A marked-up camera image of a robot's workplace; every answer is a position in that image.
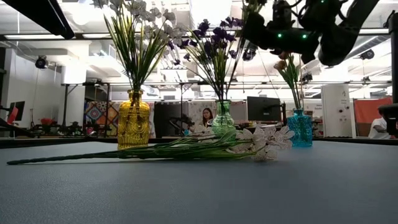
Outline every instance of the woman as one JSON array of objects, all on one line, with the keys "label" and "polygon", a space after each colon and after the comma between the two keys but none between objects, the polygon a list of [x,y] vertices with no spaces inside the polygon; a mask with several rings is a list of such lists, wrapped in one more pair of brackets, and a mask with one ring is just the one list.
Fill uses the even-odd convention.
[{"label": "woman", "polygon": [[213,113],[211,112],[210,108],[205,108],[202,112],[203,116],[203,125],[207,128],[207,122],[213,119]]}]

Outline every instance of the computer monitor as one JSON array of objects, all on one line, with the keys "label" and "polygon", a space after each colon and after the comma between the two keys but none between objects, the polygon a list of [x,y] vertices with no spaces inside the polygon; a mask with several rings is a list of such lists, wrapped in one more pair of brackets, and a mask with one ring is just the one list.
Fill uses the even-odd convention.
[{"label": "computer monitor", "polygon": [[25,101],[11,103],[10,104],[10,113],[12,112],[12,109],[14,107],[18,108],[18,114],[17,114],[17,116],[15,118],[15,121],[21,121],[22,120],[22,115],[24,114]]},{"label": "computer monitor", "polygon": [[281,121],[279,98],[248,96],[250,121]]}]

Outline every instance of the green glass vase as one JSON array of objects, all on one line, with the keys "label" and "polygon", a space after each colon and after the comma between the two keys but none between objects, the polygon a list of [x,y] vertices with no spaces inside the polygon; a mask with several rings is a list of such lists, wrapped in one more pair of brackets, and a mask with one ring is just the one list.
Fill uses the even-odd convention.
[{"label": "green glass vase", "polygon": [[231,107],[231,101],[216,101],[217,102],[217,116],[213,120],[211,128],[217,135],[224,135],[225,133],[235,130],[234,119],[232,119],[229,109]]}]

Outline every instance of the blue glass vase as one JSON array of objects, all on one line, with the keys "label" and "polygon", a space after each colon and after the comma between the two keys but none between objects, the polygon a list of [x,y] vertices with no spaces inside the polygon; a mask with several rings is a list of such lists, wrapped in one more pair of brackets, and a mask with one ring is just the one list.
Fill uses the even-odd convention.
[{"label": "blue glass vase", "polygon": [[294,109],[294,115],[287,118],[287,126],[295,133],[290,139],[293,146],[312,146],[312,121],[311,117],[303,114],[303,109]]}]

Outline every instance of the table surface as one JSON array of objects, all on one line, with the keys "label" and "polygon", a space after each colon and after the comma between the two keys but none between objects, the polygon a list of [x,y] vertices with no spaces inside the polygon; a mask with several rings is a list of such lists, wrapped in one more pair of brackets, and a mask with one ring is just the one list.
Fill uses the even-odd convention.
[{"label": "table surface", "polygon": [[278,161],[33,157],[114,150],[86,142],[0,149],[0,223],[398,223],[398,147],[315,141]]}]

